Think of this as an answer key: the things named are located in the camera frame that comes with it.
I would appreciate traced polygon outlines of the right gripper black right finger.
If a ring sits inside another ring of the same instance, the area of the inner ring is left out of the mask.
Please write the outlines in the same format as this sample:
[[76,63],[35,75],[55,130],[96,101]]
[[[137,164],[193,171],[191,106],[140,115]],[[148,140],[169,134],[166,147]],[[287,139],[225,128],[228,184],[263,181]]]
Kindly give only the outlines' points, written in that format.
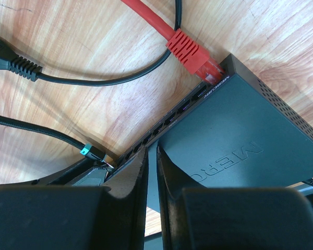
[[164,249],[313,249],[313,207],[296,190],[207,188],[156,150]]

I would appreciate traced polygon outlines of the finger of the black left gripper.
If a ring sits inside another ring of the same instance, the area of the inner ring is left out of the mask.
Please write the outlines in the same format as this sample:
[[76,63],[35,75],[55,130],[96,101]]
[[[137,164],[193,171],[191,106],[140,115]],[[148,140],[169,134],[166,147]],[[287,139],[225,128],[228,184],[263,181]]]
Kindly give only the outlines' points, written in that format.
[[105,162],[86,158],[54,174],[34,180],[33,185],[101,186],[109,169],[110,166]]

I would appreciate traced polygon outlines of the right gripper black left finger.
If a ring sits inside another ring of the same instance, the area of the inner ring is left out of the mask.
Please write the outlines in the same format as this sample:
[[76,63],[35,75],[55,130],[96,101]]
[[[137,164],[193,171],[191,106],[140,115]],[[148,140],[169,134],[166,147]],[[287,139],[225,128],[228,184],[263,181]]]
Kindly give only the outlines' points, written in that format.
[[0,185],[0,249],[143,249],[148,150],[100,186]]

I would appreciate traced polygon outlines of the black network switch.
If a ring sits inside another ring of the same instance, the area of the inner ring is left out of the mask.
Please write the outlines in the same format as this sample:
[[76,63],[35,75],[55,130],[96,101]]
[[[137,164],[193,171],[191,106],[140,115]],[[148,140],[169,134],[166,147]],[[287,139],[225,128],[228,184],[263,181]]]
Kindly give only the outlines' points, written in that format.
[[159,211],[157,147],[209,188],[295,185],[313,194],[313,127],[234,55],[216,85],[199,83],[116,161],[146,147],[147,205]]

